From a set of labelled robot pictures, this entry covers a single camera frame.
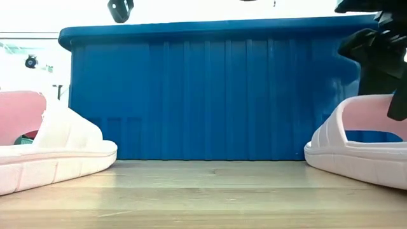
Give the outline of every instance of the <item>black hanging object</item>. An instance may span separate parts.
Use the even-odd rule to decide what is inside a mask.
[[[35,55],[29,55],[27,60],[25,60],[25,66],[29,69],[35,69],[37,65],[38,61]]]
[[[110,0],[107,7],[116,23],[124,23],[130,16],[134,2],[133,0]]]

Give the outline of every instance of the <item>slide sandal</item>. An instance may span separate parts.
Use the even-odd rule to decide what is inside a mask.
[[[14,145],[38,130],[31,144]],[[0,195],[28,190],[108,168],[117,145],[100,129],[37,92],[0,92]]]
[[[407,120],[387,117],[392,95],[344,100],[304,147],[312,167],[360,181],[407,190]],[[348,141],[345,130],[388,132],[403,142]]]

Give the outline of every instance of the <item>pink slide sandal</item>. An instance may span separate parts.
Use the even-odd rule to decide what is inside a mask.
[[[38,130],[32,144],[13,145]],[[56,99],[0,93],[0,195],[93,174],[116,160],[117,145]]]
[[[312,167],[360,181],[407,190],[407,120],[387,117],[392,95],[344,100],[312,136],[305,159]],[[348,141],[345,130],[393,133],[403,142]]]

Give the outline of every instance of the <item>black clip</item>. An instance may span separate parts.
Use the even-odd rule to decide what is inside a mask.
[[[134,2],[133,0],[110,0],[107,7],[116,23],[124,23],[130,17]]]

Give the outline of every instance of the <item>blue storage bin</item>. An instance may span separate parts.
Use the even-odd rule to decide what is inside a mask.
[[[372,15],[70,27],[59,43],[72,52],[70,107],[119,159],[303,160],[357,94],[359,66],[337,48],[366,27]]]

